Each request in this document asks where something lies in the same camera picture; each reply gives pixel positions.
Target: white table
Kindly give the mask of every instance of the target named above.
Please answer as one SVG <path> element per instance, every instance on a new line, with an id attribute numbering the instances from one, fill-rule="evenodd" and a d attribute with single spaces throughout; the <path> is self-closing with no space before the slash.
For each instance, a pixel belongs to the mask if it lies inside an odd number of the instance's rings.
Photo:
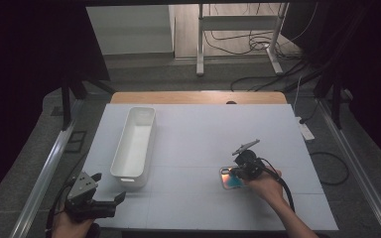
<path id="1" fill-rule="evenodd" d="M 124 188 L 110 174 L 132 104 L 108 104 L 83 170 L 103 173 L 97 200 Z M 336 230 L 318 176 L 289 104 L 152 104 L 157 134 L 148 183 L 128 192 L 103 227 L 185 230 L 284 230 L 275 212 L 249 189 L 224 190 L 219 168 L 234 165 L 241 144 L 283 172 L 296 212 L 313 230 Z"/>

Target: white storage bin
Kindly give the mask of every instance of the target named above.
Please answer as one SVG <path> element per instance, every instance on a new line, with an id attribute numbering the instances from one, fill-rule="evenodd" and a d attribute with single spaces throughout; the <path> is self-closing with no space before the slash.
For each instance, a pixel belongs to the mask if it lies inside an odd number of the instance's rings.
<path id="1" fill-rule="evenodd" d="M 150 107 L 131 108 L 110 168 L 123 186 L 141 187 L 146 184 L 155 134 L 156 110 Z"/>

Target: cable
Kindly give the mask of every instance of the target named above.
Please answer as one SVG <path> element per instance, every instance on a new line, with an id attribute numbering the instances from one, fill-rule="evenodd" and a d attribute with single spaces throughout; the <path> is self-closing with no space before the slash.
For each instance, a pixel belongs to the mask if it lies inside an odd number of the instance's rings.
<path id="1" fill-rule="evenodd" d="M 291 40 L 288 40 L 286 43 L 283 43 L 283 45 L 285 45 L 285 44 L 287 44 L 287 43 L 289 43 L 289 42 L 292 42 L 293 40 L 299 38 L 302 34 L 305 33 L 305 31 L 309 28 L 309 26 L 311 25 L 311 23 L 312 23 L 312 21 L 313 21 L 313 19 L 314 19 L 314 17 L 315 17 L 315 14 L 316 14 L 316 12 L 317 12 L 317 8 L 318 8 L 318 2 L 315 4 L 314 12 L 312 13 L 311 19 L 309 20 L 309 23 L 308 23 L 308 25 L 305 27 L 305 29 L 304 29 L 298 36 L 292 38 Z"/>
<path id="2" fill-rule="evenodd" d="M 246 3 L 246 10 L 242 13 L 242 15 L 244 15 L 247 11 L 249 11 L 248 14 L 250 14 L 250 7 L 249 7 L 249 3 Z"/>
<path id="3" fill-rule="evenodd" d="M 310 117 L 300 119 L 299 123 L 305 124 L 307 121 L 311 120 L 314 117 L 315 113 L 317 112 L 318 106 L 319 106 L 319 100 L 317 99 L 317 105 L 315 106 L 314 112 L 312 112 Z"/>
<path id="4" fill-rule="evenodd" d="M 300 65 L 301 64 L 301 62 L 302 61 L 299 61 L 298 63 L 296 63 L 292 68 L 290 68 L 286 73 L 284 73 L 284 75 L 283 76 L 288 76 L 288 75 L 291 75 L 291 71 L 295 68 L 295 67 L 297 67 L 298 65 Z M 236 79 L 236 80 L 234 80 L 234 81 L 232 81 L 231 83 L 230 83 L 230 91 L 234 91 L 234 89 L 233 89 L 233 85 L 234 84 L 236 84 L 237 82 L 239 82 L 239 81 L 243 81 L 243 80 L 247 80 L 247 79 L 257 79 L 257 78 L 259 78 L 259 79 L 264 79 L 264 78 L 280 78 L 280 76 L 247 76 L 247 77 L 241 77 L 241 78 L 238 78 L 238 79 Z"/>
<path id="5" fill-rule="evenodd" d="M 329 152 L 314 152 L 314 153 L 310 153 L 309 154 L 312 158 L 313 156 L 316 156 L 316 155 L 327 155 L 327 156 L 331 156 L 337 160 L 339 160 L 345 167 L 345 177 L 340 180 L 340 181 L 337 181 L 337 182 L 329 182 L 329 181 L 323 181 L 323 180 L 319 180 L 320 183 L 322 184 L 325 184 L 325 185 L 340 185 L 340 184 L 343 184 L 344 182 L 346 182 L 348 180 L 348 177 L 349 177 L 349 169 L 348 169 L 348 165 L 345 163 L 345 161 L 342 160 L 342 158 L 338 157 L 337 155 L 333 154 L 333 153 L 329 153 Z"/>
<path id="6" fill-rule="evenodd" d="M 57 214 L 60 214 L 62 212 L 64 212 L 63 210 L 62 211 L 59 211 L 59 212 L 56 212 L 56 209 L 57 209 L 57 206 L 58 206 L 58 203 L 60 203 L 60 198 L 62 197 L 62 194 L 64 193 L 64 191 L 70 187 L 70 186 L 73 186 L 74 182 L 75 182 L 75 179 L 74 178 L 70 178 L 72 172 L 75 170 L 75 168 L 79 165 L 79 162 L 82 161 L 82 159 L 85 158 L 86 155 L 88 155 L 88 151 L 86 151 L 80 158 L 79 160 L 75 163 L 75 165 L 73 166 L 73 168 L 69 171 L 69 173 L 67 174 L 66 178 L 64 179 L 63 181 L 63 186 L 61 187 L 61 189 L 58 191 L 58 194 L 54 200 L 54 203 L 52 204 L 52 207 L 51 209 L 49 210 L 49 214 L 48 214 L 48 220 L 46 222 L 46 230 L 45 230 L 45 234 L 46 234 L 46 238 L 51 238 L 52 237 L 52 231 L 53 231 L 53 227 L 54 227 L 54 219 L 55 219 L 55 215 Z"/>
<path id="7" fill-rule="evenodd" d="M 278 174 L 278 172 L 275 170 L 275 168 L 271 165 L 271 163 L 269 163 L 269 161 L 267 161 L 266 159 L 263 159 L 261 158 L 261 161 L 265 161 L 271 168 L 272 170 L 275 172 L 275 174 Z"/>
<path id="8" fill-rule="evenodd" d="M 288 71 L 287 71 L 286 73 L 284 73 L 283 75 L 279 76 L 277 79 L 275 79 L 275 80 L 273 80 L 273 81 L 271 81 L 271 82 L 268 82 L 268 83 L 266 83 L 266 84 L 263 84 L 263 85 L 255 85 L 255 86 L 251 87 L 251 88 L 249 89 L 249 91 L 252 90 L 252 89 L 253 89 L 254 91 L 259 91 L 259 90 L 261 90 L 261 89 L 264 88 L 264 87 L 267 87 L 267 86 L 269 86 L 269 85 L 272 85 L 272 84 L 274 84 L 274 83 L 276 83 L 276 82 L 282 80 L 283 78 L 286 78 L 287 76 L 293 75 L 293 74 L 295 74 L 295 73 L 297 73 L 297 72 L 303 70 L 303 69 L 308 65 L 307 63 L 303 64 L 301 68 L 299 68 L 299 69 L 297 69 L 297 70 L 295 70 L 295 71 L 292 71 L 294 68 L 296 68 L 297 66 L 299 66 L 302 62 L 304 62 L 304 61 L 303 61 L 303 60 L 300 60 L 300 61 L 299 61 L 298 63 L 296 63 L 290 70 L 288 70 Z"/>
<path id="9" fill-rule="evenodd" d="M 261 4 L 259 3 L 258 4 L 258 8 L 256 10 L 256 15 L 258 15 L 259 13 L 259 9 L 260 9 L 260 6 Z M 216 8 L 216 4 L 214 4 L 214 9 L 215 9 L 215 12 L 217 15 L 218 14 L 218 9 Z M 209 12 L 209 16 L 211 15 L 211 5 L 209 4 L 208 5 L 208 12 Z M 214 34 L 213 34 L 213 31 L 210 31 L 211 32 L 211 36 L 216 39 L 216 40 L 230 40 L 230 39 L 237 39 L 237 38 L 242 38 L 242 37 L 249 37 L 249 41 L 248 41 L 248 45 L 249 45 L 249 51 L 247 52 L 243 52 L 243 53 L 234 53 L 234 52 L 231 52 L 231 51 L 228 51 L 224 48 L 220 48 L 220 47 L 216 47 L 214 45 L 212 45 L 208 39 L 207 39 L 207 36 L 206 36 L 206 33 L 205 31 L 203 31 L 203 35 L 205 37 L 205 40 L 206 40 L 206 43 L 212 47 L 212 48 L 215 48 L 217 50 L 220 50 L 220 51 L 223 51 L 223 52 L 226 52 L 226 53 L 229 53 L 229 54 L 232 54 L 232 55 L 238 55 L 238 56 L 242 56 L 242 55 L 246 55 L 246 54 L 249 54 L 253 51 L 262 51 L 262 50 L 265 50 L 267 47 L 265 46 L 266 44 L 270 44 L 270 42 L 266 42 L 266 41 L 261 41 L 261 42 L 257 42 L 255 41 L 255 39 L 259 39 L 259 38 L 262 38 L 262 39 L 267 39 L 267 40 L 271 40 L 271 38 L 267 38 L 267 37 L 259 37 L 260 35 L 265 35 L 265 34 L 270 34 L 270 33 L 273 33 L 273 32 L 265 32 L 265 33 L 257 33 L 257 34 L 252 34 L 252 31 L 249 32 L 248 35 L 242 35 L 242 36 L 235 36 L 235 37 L 228 37 L 228 38 L 218 38 L 216 37 Z"/>
<path id="10" fill-rule="evenodd" d="M 304 55 L 301 54 L 300 56 L 289 56 L 289 55 L 285 55 L 283 53 L 283 51 L 281 50 L 281 45 L 276 42 L 276 46 L 275 46 L 275 51 L 276 51 L 276 56 L 277 58 L 280 58 L 282 60 L 301 60 L 304 58 Z"/>
<path id="11" fill-rule="evenodd" d="M 265 159 L 261 159 L 261 158 L 257 158 L 257 159 L 260 159 L 261 161 L 266 161 L 268 163 L 268 165 L 271 166 L 271 164 L 265 160 Z M 294 212 L 296 212 L 296 209 L 295 209 L 295 205 L 293 203 L 293 197 L 292 197 L 292 193 L 290 192 L 290 188 L 289 186 L 286 184 L 286 182 L 280 177 L 280 175 L 277 173 L 277 171 L 271 166 L 271 168 L 274 170 L 274 171 L 271 171 L 269 170 L 268 168 L 265 167 L 265 165 L 262 164 L 262 166 L 258 165 L 257 163 L 254 163 L 252 161 L 247 161 L 247 163 L 251 164 L 252 166 L 258 168 L 258 169 L 261 169 L 262 171 L 270 174 L 283 188 L 284 190 L 286 191 L 286 194 L 287 194 L 287 199 L 289 200 L 289 204 L 290 204 L 290 207 L 292 208 L 292 210 Z"/>
<path id="12" fill-rule="evenodd" d="M 296 92 L 296 99 L 295 99 L 295 104 L 293 105 L 293 111 L 296 115 L 296 103 L 297 103 L 297 99 L 299 98 L 299 90 L 300 90 L 300 81 L 302 80 L 302 77 L 303 77 L 303 73 L 300 74 L 300 77 L 299 77 L 299 82 L 297 83 L 297 92 Z"/>
<path id="13" fill-rule="evenodd" d="M 208 41 L 208 38 L 206 37 L 206 33 L 205 33 L 205 32 L 203 32 L 203 35 L 205 36 L 206 43 L 207 43 L 210 47 L 212 47 L 212 48 L 214 48 L 214 49 L 217 49 L 217 50 L 220 50 L 220 51 L 223 51 L 223 52 L 232 54 L 232 55 L 237 55 L 237 56 L 246 55 L 246 54 L 252 52 L 252 50 L 249 50 L 249 51 L 244 52 L 244 53 L 234 53 L 234 52 L 230 52 L 230 51 L 228 51 L 228 50 L 226 50 L 226 49 L 223 49 L 223 48 L 220 48 L 220 47 L 213 46 L 213 45 Z"/>
<path id="14" fill-rule="evenodd" d="M 271 8 L 271 5 L 270 5 L 269 3 L 267 3 L 267 4 L 268 4 L 268 7 L 269 7 L 269 9 L 271 10 L 272 14 L 275 14 L 274 11 L 273 11 L 272 8 Z"/>
<path id="15" fill-rule="evenodd" d="M 280 11 L 281 11 L 281 5 L 283 5 L 283 3 L 280 3 L 280 7 L 278 8 L 278 13 L 277 13 L 277 14 L 280 14 Z"/>

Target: wall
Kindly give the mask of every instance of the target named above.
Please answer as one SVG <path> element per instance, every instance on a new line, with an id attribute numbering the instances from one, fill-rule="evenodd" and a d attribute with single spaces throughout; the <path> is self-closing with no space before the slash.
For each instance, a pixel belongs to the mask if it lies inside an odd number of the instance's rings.
<path id="1" fill-rule="evenodd" d="M 169 6 L 88 7 L 104 55 L 171 53 Z"/>

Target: person's hand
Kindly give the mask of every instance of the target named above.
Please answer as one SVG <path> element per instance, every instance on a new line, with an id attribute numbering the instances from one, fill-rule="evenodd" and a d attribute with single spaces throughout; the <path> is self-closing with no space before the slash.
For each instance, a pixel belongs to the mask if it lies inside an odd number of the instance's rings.
<path id="1" fill-rule="evenodd" d="M 88 219 L 81 223 L 76 223 L 70 220 L 66 212 L 61 212 L 56 215 L 54 229 L 52 232 L 53 238 L 84 238 L 89 227 L 94 220 Z"/>
<path id="2" fill-rule="evenodd" d="M 258 178 L 253 180 L 245 180 L 246 185 L 252 188 L 256 194 L 266 200 L 270 205 L 277 202 L 285 202 L 283 197 L 283 187 L 268 173 L 263 172 Z"/>

